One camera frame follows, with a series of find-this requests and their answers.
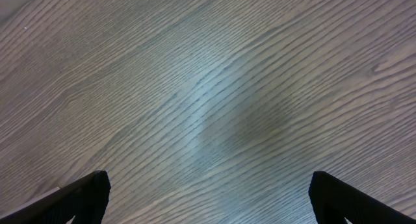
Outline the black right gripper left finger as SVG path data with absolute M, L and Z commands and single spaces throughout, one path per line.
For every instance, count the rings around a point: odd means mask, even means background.
M 3 214 L 1 224 L 101 223 L 110 190 L 107 172 L 94 171 Z

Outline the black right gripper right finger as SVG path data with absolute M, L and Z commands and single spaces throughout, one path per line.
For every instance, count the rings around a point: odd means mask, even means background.
M 415 220 L 324 171 L 313 173 L 309 198 L 318 224 L 415 224 Z

